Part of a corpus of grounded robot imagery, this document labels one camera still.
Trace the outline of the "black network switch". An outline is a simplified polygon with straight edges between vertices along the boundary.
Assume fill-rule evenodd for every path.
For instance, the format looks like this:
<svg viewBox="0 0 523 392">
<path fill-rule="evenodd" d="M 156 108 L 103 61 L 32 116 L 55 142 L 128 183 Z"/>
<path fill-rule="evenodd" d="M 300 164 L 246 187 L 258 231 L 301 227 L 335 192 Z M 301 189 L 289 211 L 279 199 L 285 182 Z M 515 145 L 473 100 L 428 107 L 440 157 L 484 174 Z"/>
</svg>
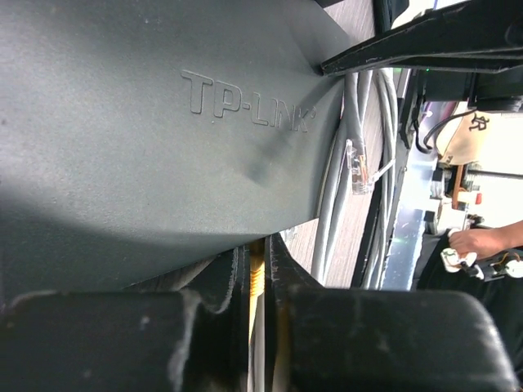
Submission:
<svg viewBox="0 0 523 392">
<path fill-rule="evenodd" d="M 5 297 L 112 290 L 317 217 L 348 48 L 313 1 L 4 1 Z"/>
</svg>

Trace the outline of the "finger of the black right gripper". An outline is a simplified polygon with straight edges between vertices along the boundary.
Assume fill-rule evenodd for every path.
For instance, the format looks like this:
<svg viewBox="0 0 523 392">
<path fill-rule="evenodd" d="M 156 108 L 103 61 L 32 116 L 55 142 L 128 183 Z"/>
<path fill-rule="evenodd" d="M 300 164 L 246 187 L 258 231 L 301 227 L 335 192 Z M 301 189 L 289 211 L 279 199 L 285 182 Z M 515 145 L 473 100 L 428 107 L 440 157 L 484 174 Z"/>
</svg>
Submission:
<svg viewBox="0 0 523 392">
<path fill-rule="evenodd" d="M 470 54 L 466 56 L 417 56 L 389 63 L 393 68 L 498 74 L 522 66 L 522 51 Z"/>
<path fill-rule="evenodd" d="M 430 11 L 335 55 L 321 69 L 335 75 L 410 57 L 500 51 L 522 51 L 521 1 L 466 1 Z"/>
</svg>

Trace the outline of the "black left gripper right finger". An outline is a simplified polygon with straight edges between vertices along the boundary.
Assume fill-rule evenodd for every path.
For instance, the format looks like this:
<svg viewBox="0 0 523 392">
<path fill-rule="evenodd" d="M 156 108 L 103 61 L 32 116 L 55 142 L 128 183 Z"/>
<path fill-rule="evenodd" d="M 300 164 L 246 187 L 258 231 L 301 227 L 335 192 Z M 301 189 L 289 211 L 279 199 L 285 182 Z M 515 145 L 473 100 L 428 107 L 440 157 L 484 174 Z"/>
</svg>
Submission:
<svg viewBox="0 0 523 392">
<path fill-rule="evenodd" d="M 462 292 L 326 288 L 265 240 L 268 391 L 515 391 L 485 307 Z"/>
</svg>

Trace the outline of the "person's hand in background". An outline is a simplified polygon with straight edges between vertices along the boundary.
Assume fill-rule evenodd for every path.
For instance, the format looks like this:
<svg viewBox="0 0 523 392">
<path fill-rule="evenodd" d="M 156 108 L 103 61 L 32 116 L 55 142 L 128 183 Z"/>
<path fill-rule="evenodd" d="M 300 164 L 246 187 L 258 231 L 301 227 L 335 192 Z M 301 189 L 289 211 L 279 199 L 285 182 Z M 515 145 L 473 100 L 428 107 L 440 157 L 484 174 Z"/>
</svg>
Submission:
<svg viewBox="0 0 523 392">
<path fill-rule="evenodd" d="M 491 257 L 507 248 L 499 229 L 467 229 L 449 236 L 449 245 L 460 256 L 476 253 L 478 259 Z"/>
</svg>

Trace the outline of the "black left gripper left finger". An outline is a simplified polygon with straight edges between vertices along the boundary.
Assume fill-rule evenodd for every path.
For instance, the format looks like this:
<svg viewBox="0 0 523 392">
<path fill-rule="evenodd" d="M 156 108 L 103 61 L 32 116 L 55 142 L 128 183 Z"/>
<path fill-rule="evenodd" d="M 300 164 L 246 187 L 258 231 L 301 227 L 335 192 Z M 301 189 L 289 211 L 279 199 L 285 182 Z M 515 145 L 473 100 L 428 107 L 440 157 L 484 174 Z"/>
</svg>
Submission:
<svg viewBox="0 0 523 392">
<path fill-rule="evenodd" d="M 179 290 L 31 292 L 1 317 L 4 391 L 244 391 L 247 247 Z"/>
</svg>

